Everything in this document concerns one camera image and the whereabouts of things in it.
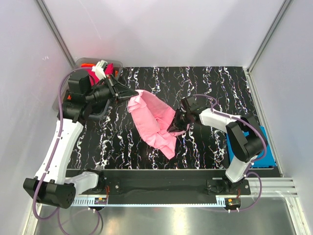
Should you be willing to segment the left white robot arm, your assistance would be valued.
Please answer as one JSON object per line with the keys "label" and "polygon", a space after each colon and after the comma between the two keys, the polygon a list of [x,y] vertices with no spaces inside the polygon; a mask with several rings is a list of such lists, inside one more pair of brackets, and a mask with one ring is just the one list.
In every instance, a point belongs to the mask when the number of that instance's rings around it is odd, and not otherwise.
{"label": "left white robot arm", "polygon": [[127,101],[138,92],[105,74],[92,85],[85,69],[71,72],[63,80],[68,84],[66,95],[58,95],[59,113],[56,131],[47,155],[33,178],[26,178],[24,190],[33,203],[42,203],[58,208],[69,208],[74,198],[87,190],[100,194],[105,190],[103,174],[96,170],[84,170],[81,174],[66,179],[67,165],[74,145],[89,116],[97,105]]}

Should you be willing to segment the pink t shirt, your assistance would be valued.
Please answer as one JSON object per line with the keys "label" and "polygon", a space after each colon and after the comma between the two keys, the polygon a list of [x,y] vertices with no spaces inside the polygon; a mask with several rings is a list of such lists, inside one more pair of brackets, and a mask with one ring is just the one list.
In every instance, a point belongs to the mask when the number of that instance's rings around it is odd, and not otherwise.
{"label": "pink t shirt", "polygon": [[185,131],[168,132],[175,112],[154,94],[146,90],[136,90],[137,96],[130,98],[128,112],[144,142],[160,150],[167,159],[175,157],[177,136]]}

